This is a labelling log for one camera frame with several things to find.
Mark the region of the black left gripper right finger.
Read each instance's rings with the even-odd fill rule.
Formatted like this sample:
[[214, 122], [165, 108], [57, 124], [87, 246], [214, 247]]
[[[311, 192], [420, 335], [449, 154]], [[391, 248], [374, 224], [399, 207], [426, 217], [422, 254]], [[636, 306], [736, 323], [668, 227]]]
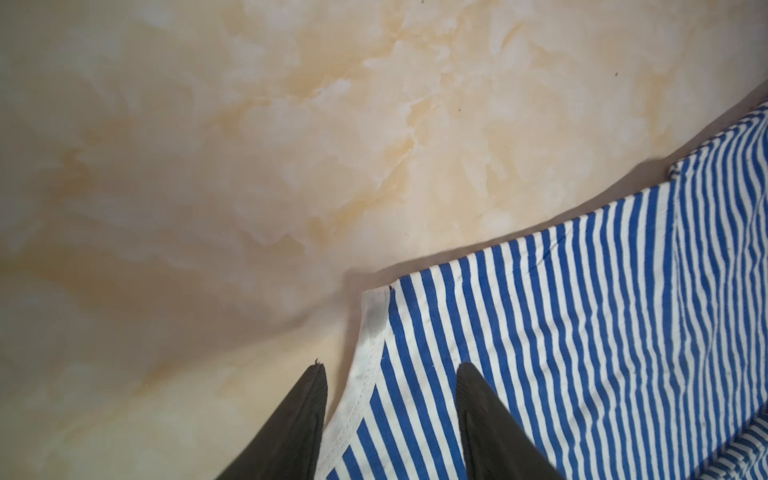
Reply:
[[560, 479], [477, 368], [456, 374], [455, 403], [469, 479]]

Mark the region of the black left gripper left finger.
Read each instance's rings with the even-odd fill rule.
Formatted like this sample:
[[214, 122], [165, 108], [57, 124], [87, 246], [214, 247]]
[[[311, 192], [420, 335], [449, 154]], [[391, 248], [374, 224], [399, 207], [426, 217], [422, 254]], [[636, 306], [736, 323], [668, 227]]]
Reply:
[[310, 365], [220, 479], [313, 479], [328, 398], [323, 364]]

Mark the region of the blue white striped tank top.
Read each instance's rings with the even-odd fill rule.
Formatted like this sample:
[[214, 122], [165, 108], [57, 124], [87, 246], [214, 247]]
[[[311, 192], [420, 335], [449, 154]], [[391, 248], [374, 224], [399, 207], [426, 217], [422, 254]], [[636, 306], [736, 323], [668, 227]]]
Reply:
[[320, 479], [462, 479], [458, 366], [569, 479], [767, 475], [767, 109], [668, 179], [368, 291]]

